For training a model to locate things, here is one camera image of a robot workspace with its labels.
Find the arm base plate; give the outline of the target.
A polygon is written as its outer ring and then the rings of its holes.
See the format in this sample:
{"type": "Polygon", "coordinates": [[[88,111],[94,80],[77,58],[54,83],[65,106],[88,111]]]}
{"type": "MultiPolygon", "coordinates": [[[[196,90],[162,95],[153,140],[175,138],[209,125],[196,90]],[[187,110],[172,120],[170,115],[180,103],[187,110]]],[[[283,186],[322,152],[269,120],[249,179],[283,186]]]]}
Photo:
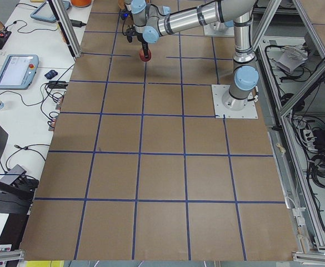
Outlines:
{"type": "Polygon", "coordinates": [[[229,94],[230,85],[211,85],[216,118],[258,119],[256,102],[258,101],[258,87],[256,94],[249,93],[248,98],[237,100],[229,94]]]}
{"type": "Polygon", "coordinates": [[[204,35],[210,37],[234,37],[234,23],[233,21],[227,22],[214,22],[203,27],[204,35]]]}

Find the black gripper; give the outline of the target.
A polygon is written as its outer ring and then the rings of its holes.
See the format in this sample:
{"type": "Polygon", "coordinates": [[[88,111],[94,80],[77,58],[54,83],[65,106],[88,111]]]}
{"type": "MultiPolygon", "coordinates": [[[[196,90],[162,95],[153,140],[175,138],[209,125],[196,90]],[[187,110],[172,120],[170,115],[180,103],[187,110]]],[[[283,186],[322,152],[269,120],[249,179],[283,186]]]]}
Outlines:
{"type": "Polygon", "coordinates": [[[126,20],[128,17],[131,16],[131,11],[129,11],[128,9],[125,8],[120,11],[119,15],[120,15],[121,20],[126,20]]]}
{"type": "Polygon", "coordinates": [[[129,43],[132,43],[133,37],[137,37],[138,41],[142,44],[140,57],[148,57],[148,43],[143,39],[143,35],[136,30],[134,25],[129,25],[127,29],[124,30],[124,35],[129,43]]]}

